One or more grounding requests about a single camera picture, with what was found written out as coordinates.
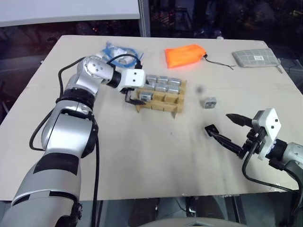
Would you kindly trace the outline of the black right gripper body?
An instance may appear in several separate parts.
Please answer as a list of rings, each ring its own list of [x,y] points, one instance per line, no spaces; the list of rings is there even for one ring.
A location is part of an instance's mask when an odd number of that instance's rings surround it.
[[[253,154],[259,154],[266,135],[267,132],[264,127],[260,127],[258,131],[251,129],[247,134],[247,140],[244,142],[241,151],[238,153],[238,157],[243,159],[246,153],[253,148],[253,144],[255,143],[257,144],[257,147],[253,149]]]

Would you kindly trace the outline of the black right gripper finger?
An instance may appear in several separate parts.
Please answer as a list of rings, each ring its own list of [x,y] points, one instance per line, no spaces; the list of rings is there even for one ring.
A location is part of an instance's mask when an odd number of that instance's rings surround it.
[[[250,128],[253,128],[252,125],[252,119],[248,118],[246,116],[243,115],[239,115],[239,114],[233,114],[233,113],[228,113],[226,114],[226,116],[235,124],[239,125],[239,126],[248,126]]]
[[[219,144],[229,151],[239,154],[242,151],[242,147],[233,143],[229,138],[214,132],[210,132],[210,137],[213,137]]]

